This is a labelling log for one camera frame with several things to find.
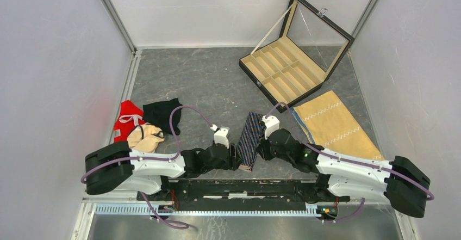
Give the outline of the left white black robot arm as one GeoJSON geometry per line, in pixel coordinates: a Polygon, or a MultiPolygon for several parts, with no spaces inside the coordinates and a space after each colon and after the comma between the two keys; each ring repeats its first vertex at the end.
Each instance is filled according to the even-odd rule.
{"type": "Polygon", "coordinates": [[[235,171],[241,162],[235,145],[212,144],[177,155],[143,152],[129,148],[127,141],[118,141],[85,157],[81,182],[89,195],[138,191],[162,201],[171,193],[168,179],[194,179],[220,169],[235,171]]]}

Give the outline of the blue striped boxer shorts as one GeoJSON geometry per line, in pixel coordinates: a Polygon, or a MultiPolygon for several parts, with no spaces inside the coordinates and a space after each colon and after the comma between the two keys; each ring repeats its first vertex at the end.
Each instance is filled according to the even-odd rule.
{"type": "Polygon", "coordinates": [[[256,158],[257,146],[260,142],[261,134],[264,132],[262,123],[262,114],[249,112],[244,124],[241,137],[238,141],[236,151],[240,157],[239,169],[251,172],[256,158]]]}

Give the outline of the black compartment box glass lid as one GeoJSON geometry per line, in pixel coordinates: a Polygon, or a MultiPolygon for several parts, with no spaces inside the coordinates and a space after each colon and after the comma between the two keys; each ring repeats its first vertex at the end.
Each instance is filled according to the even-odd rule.
{"type": "Polygon", "coordinates": [[[280,112],[321,88],[355,38],[307,0],[288,7],[240,68],[280,112]]]}

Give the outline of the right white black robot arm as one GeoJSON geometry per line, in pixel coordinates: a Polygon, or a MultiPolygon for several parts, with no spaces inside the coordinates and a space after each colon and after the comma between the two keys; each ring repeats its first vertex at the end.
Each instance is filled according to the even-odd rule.
{"type": "Polygon", "coordinates": [[[348,156],[320,145],[304,144],[286,129],[260,136],[257,153],[270,161],[290,163],[303,173],[317,174],[314,194],[321,201],[331,197],[383,201],[395,210],[423,218],[431,181],[411,160],[392,161],[348,156]]]}

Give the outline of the black underwear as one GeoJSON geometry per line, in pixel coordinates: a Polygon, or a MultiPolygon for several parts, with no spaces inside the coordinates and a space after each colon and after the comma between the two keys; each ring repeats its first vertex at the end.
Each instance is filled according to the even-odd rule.
{"type": "Polygon", "coordinates": [[[173,135],[170,127],[170,115],[179,106],[182,106],[182,104],[177,98],[145,104],[142,106],[144,112],[142,119],[149,124],[159,127],[164,133],[173,135]]]}

